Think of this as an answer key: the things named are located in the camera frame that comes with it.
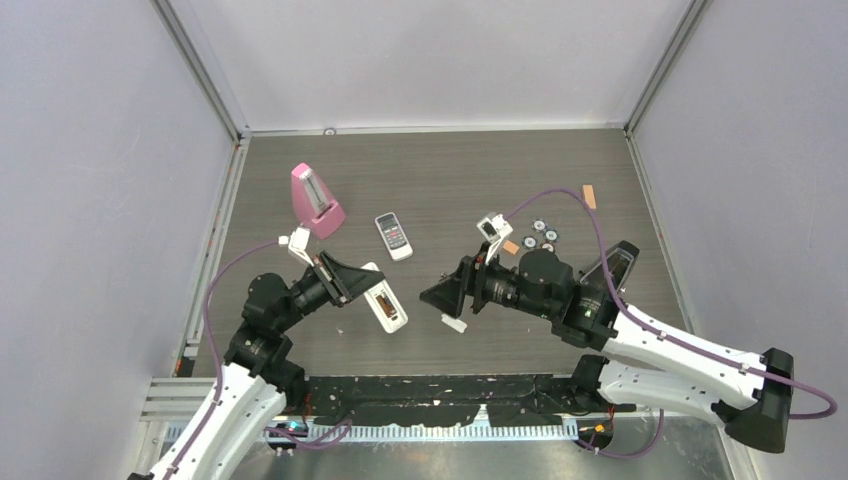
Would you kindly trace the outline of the white battery cover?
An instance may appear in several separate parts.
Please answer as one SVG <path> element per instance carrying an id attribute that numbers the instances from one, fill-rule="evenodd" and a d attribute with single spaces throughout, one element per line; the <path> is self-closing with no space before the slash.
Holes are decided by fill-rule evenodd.
<path id="1" fill-rule="evenodd" d="M 441 322 L 460 334 L 464 333 L 467 329 L 467 324 L 465 322 L 446 314 L 441 315 Z"/>

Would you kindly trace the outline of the large white remote control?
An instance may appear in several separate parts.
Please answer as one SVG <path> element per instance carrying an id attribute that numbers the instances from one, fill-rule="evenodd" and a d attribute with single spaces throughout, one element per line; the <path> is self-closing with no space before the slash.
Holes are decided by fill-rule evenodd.
<path id="1" fill-rule="evenodd" d="M 408 323 L 408 315 L 386 279 L 368 289 L 364 297 L 387 334 L 397 332 Z"/>

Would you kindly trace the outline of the small white remote control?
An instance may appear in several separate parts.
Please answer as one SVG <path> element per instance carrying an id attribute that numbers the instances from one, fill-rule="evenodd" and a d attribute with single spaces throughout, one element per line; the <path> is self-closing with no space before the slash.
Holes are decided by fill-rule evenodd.
<path id="1" fill-rule="evenodd" d="M 413 248 L 394 212 L 378 215 L 374 223 L 393 261 L 402 261 L 413 255 Z"/>

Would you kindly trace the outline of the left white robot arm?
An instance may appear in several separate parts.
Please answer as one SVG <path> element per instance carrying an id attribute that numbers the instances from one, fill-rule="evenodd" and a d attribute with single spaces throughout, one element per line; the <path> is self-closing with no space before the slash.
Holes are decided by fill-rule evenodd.
<path id="1" fill-rule="evenodd" d="M 327 252 L 314 256 L 293 284 L 276 273 L 256 276 L 209 393 L 144 478 L 230 478 L 274 417 L 305 405 L 305 371 L 288 358 L 293 342 L 287 331 L 319 308 L 342 308 L 384 280 L 379 270 L 344 264 Z"/>

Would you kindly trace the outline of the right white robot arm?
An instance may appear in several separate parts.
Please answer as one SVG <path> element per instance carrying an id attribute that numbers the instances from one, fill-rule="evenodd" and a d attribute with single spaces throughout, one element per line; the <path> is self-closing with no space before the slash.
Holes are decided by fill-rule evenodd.
<path id="1" fill-rule="evenodd" d="M 480 251 L 419 295 L 458 318 L 467 298 L 478 313 L 488 304 L 550 321 L 567 344 L 589 348 L 574 372 L 571 397 L 584 410 L 603 403 L 643 404 L 723 427 L 753 449 L 786 448 L 794 358 L 778 348 L 745 352 L 701 339 L 645 314 L 619 307 L 606 288 L 579 284 L 573 269 L 547 250 L 534 250 L 507 269 Z"/>

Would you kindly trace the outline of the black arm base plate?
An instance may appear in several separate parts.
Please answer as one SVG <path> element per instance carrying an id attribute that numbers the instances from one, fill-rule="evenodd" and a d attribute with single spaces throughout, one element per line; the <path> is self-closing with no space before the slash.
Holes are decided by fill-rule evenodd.
<path id="1" fill-rule="evenodd" d="M 312 376 L 282 412 L 320 425 L 467 426 L 486 412 L 495 427 L 548 426 L 562 415 L 609 413 L 612 404 L 565 376 Z"/>

